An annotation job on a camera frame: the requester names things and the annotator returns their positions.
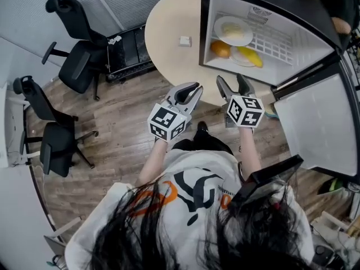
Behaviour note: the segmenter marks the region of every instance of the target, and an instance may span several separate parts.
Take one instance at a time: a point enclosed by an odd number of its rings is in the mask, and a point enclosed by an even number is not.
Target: shelf
[[[215,17],[217,21],[222,16],[234,16],[223,12],[218,12]],[[254,38],[246,48],[271,56],[289,65],[293,65],[293,42],[289,35],[286,35],[274,28],[262,25],[258,22],[238,17],[249,24],[254,33]],[[211,37],[219,39],[215,34],[214,27]]]
[[[205,63],[206,66],[210,66],[217,69],[222,69],[232,73],[240,73],[245,76],[249,76],[261,82],[265,82],[271,85],[278,85],[281,81],[281,75],[278,73],[279,64],[282,62],[272,59],[268,56],[263,57],[262,68],[259,67],[244,67],[236,64],[229,58],[221,58],[211,53],[209,60]]]

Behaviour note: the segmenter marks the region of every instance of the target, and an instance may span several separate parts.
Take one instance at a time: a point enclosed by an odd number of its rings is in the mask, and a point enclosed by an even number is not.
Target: wire rack
[[[218,12],[215,21],[222,16],[233,15]],[[246,46],[246,48],[253,49],[267,56],[281,60],[289,65],[293,65],[293,42],[289,35],[258,22],[251,21],[243,17],[238,18],[248,23],[254,34],[253,40]],[[212,37],[219,39],[214,30]]]

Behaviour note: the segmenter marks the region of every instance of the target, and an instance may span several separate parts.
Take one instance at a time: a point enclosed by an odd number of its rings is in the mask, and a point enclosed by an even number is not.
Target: round table
[[[204,87],[201,100],[222,106],[216,78],[223,77],[237,91],[235,74],[199,65],[201,0],[160,0],[152,9],[145,27],[147,51],[160,73],[174,86],[199,82]],[[190,36],[191,47],[179,46],[180,36]],[[270,86],[251,80],[255,94],[264,104],[275,101]]]

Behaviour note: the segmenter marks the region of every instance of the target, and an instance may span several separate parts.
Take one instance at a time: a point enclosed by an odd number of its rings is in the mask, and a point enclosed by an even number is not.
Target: small white box
[[[154,106],[150,116],[147,118],[150,134],[167,142],[184,132],[186,123],[186,116],[160,104]]]
[[[191,37],[189,37],[189,36],[180,36],[179,46],[191,47]]]
[[[265,113],[261,99],[233,95],[227,114],[238,127],[256,128]]]

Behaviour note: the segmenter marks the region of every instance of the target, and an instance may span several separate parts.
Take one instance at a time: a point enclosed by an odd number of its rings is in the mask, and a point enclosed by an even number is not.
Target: black office chair
[[[43,137],[28,138],[24,131],[20,142],[21,154],[24,152],[26,143],[41,141],[40,162],[43,164],[44,174],[49,174],[52,170],[60,176],[68,176],[69,169],[73,165],[74,153],[77,153],[90,168],[95,167],[82,154],[78,144],[82,144],[86,138],[92,135],[97,137],[98,131],[91,131],[75,139],[74,121],[77,121],[78,118],[55,110],[31,76],[16,78],[13,83],[13,90],[16,94],[23,94],[26,97],[40,119],[55,121],[46,124]]]
[[[42,64],[49,55],[66,57],[58,74],[60,80],[72,90],[84,93],[94,79],[94,99],[99,100],[98,77],[107,72],[107,38],[90,28],[85,11],[77,0],[48,0],[46,11],[56,12],[69,35],[81,41],[70,53],[54,49],[56,42],[52,42]]]

